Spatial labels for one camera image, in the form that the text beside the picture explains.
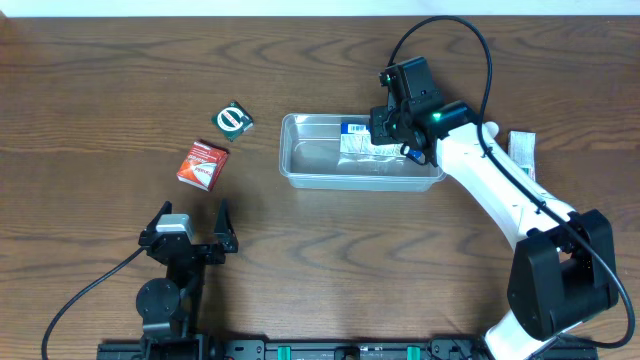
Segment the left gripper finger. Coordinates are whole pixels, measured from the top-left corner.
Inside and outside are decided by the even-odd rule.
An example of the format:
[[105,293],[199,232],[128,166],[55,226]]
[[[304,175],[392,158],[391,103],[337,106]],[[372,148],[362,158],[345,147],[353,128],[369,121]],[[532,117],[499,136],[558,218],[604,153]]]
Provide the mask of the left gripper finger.
[[228,201],[222,199],[217,213],[214,234],[220,243],[235,243],[236,234],[231,222]]
[[171,213],[172,213],[172,204],[170,201],[165,201],[164,204],[161,206],[160,210],[158,211],[158,213],[154,216],[154,218],[149,222],[149,224],[144,229],[144,234],[153,235],[154,233],[156,233],[156,226],[159,223],[161,217],[165,214],[171,214]]

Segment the blue Kool Fever box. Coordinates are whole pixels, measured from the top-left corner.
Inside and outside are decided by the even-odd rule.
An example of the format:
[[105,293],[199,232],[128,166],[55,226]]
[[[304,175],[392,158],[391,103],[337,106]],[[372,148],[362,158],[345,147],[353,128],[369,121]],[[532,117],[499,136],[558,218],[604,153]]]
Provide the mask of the blue Kool Fever box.
[[412,164],[413,161],[401,153],[401,144],[374,145],[368,125],[352,122],[340,125],[339,170],[383,173]]

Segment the white green medicine box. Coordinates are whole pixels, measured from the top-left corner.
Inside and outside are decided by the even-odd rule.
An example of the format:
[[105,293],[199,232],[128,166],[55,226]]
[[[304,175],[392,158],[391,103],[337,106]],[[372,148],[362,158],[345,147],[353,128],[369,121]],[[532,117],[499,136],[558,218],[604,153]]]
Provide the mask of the white green medicine box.
[[509,133],[508,155],[533,181],[536,180],[535,145],[535,133],[521,131]]

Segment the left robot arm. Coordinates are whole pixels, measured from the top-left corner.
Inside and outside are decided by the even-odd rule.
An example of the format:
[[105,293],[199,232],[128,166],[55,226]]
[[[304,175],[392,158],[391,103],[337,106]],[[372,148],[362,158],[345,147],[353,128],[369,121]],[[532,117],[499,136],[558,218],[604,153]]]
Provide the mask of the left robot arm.
[[239,242],[229,214],[228,202],[220,204],[214,241],[194,244],[187,214],[174,214],[165,202],[140,233],[138,244],[150,258],[166,267],[163,278],[145,283],[136,296],[142,318],[140,358],[210,360],[222,359],[224,347],[196,330],[208,265],[222,265],[228,253],[238,251]]

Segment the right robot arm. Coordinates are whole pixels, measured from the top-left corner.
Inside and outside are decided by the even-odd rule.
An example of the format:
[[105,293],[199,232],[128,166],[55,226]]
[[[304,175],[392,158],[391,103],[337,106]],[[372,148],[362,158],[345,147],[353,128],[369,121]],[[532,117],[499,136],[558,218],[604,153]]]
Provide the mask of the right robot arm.
[[513,249],[509,311],[484,336],[492,358],[530,359],[629,300],[616,274],[606,217],[597,210],[578,213],[533,181],[466,103],[409,100],[374,107],[369,127],[373,144],[419,151],[458,181]]

